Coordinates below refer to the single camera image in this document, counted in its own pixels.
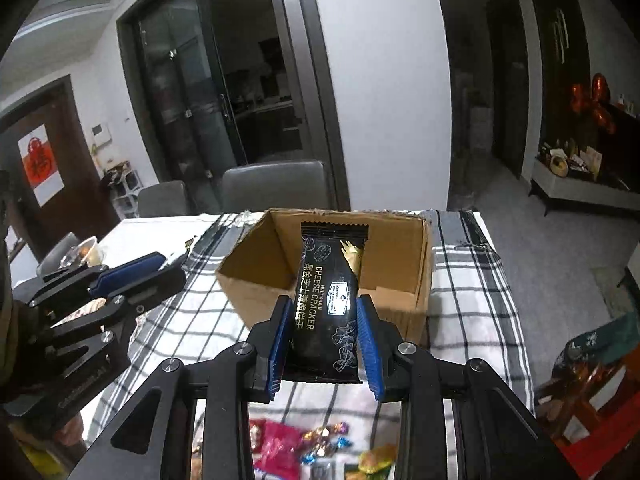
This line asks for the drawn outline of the person's left hand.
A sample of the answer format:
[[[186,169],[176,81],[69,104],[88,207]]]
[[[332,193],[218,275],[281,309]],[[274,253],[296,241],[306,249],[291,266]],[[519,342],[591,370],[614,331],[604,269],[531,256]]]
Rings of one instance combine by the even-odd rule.
[[[17,419],[10,420],[9,430],[43,479],[67,479],[87,452],[81,414],[72,417],[49,439],[35,437]]]

